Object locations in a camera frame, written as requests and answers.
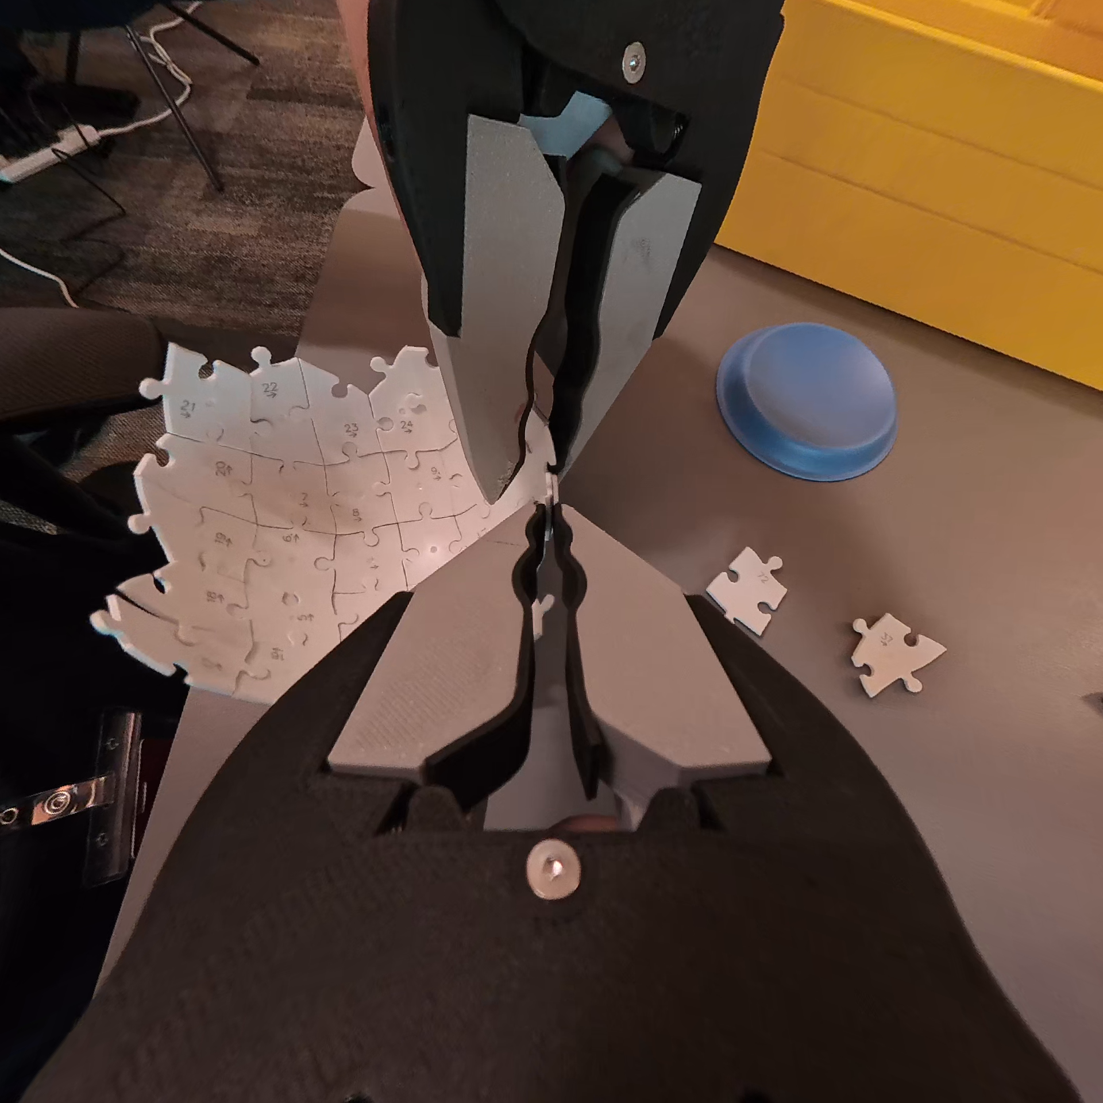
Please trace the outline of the small white puzzle piece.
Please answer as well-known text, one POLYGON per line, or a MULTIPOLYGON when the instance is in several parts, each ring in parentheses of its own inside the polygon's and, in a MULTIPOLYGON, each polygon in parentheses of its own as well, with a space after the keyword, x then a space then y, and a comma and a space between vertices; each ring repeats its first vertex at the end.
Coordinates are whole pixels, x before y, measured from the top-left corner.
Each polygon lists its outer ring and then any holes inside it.
POLYGON ((727 623, 740 623, 762 638, 772 623, 772 610, 777 610, 787 597, 787 588, 774 578, 780 567, 780 559, 762 562, 750 547, 744 547, 725 567, 725 572, 711 581, 708 597, 727 623))

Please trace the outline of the pointed white puzzle piece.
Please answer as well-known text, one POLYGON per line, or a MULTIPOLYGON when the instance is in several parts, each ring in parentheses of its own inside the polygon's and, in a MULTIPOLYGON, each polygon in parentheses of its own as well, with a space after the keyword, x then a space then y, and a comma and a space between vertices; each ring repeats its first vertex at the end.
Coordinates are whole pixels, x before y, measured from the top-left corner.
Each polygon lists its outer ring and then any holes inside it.
POLYGON ((917 670, 939 661, 948 650, 931 638, 912 638, 891 613, 882 613, 873 626, 853 619, 850 629, 862 638, 850 655, 860 676, 860 685, 869 698, 881 697, 888 685, 900 682, 907 694, 922 694, 917 670))

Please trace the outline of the partly built white puzzle ball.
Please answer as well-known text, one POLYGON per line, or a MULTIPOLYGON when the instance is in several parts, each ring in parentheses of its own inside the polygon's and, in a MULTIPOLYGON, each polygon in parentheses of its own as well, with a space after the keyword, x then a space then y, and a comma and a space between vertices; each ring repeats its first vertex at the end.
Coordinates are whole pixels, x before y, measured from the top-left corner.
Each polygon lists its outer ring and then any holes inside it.
POLYGON ((252 361, 171 345, 165 375, 142 381, 166 460, 136 466, 130 528, 166 565, 118 585, 90 629, 159 676, 274 704, 386 598, 538 503, 554 450, 532 411, 524 463, 491 506, 425 349, 373 359, 369 394, 263 346, 252 361))

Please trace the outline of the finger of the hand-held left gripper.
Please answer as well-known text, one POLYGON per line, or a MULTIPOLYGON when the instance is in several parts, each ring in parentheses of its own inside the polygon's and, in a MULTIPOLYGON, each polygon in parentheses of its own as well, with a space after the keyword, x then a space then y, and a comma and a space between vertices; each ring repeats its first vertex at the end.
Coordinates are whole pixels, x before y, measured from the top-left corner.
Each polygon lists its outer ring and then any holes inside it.
POLYGON ((460 328, 433 359, 477 490, 494 506, 524 459, 532 346, 548 309, 564 191, 532 130, 470 114, 460 328))
POLYGON ((561 475, 655 345, 699 191, 675 174, 618 171, 598 174, 580 202, 548 415, 561 475))

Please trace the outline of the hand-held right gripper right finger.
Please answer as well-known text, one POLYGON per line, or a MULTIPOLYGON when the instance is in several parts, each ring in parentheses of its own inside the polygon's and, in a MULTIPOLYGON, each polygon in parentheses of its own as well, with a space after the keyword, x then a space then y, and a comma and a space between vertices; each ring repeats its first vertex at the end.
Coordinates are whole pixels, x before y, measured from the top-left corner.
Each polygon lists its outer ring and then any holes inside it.
POLYGON ((557 567, 584 793, 611 786, 636 829, 664 790, 762 776, 765 742, 684 589, 571 509, 557 509, 557 567))

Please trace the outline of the white power strip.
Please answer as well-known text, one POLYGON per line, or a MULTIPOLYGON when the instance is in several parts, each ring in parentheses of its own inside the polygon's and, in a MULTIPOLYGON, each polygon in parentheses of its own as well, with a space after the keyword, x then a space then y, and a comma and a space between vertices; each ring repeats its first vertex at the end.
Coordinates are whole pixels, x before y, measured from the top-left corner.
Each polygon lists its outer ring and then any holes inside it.
POLYGON ((18 185, 52 164, 62 164, 65 160, 70 155, 78 155, 84 149, 95 149, 99 144, 102 132, 89 126, 89 125, 76 125, 76 126, 67 126, 62 130, 52 144, 46 147, 37 147, 32 152, 24 152, 18 160, 0 160, 0 185, 8 189, 8 185, 18 185))

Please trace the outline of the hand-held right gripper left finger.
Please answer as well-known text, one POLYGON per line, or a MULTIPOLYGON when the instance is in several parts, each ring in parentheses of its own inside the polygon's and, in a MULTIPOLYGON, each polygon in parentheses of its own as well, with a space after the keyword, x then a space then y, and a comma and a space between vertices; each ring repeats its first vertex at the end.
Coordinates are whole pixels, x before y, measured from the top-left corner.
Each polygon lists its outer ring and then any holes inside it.
POLYGON ((413 594, 328 770, 447 786, 477 807, 527 758, 546 506, 524 506, 413 594))

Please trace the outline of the blue round puzzle stand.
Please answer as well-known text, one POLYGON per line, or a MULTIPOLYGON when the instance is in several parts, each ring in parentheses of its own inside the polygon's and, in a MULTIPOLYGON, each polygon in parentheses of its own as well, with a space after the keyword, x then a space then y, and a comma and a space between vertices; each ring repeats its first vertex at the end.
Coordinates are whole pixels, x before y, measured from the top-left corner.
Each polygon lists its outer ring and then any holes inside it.
POLYGON ((897 438, 885 368, 860 339, 821 324, 740 339, 719 365, 716 403, 756 460, 804 482, 857 479, 897 438))

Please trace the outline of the yellow plastic bin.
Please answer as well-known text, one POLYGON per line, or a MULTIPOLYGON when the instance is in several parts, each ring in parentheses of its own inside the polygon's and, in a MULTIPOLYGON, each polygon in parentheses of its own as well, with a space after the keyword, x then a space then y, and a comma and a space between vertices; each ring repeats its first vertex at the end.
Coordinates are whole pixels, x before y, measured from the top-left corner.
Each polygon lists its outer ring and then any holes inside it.
POLYGON ((716 243, 1099 390, 1099 273, 750 152, 716 243))
POLYGON ((784 4, 756 152, 1099 271, 1099 4, 784 4))

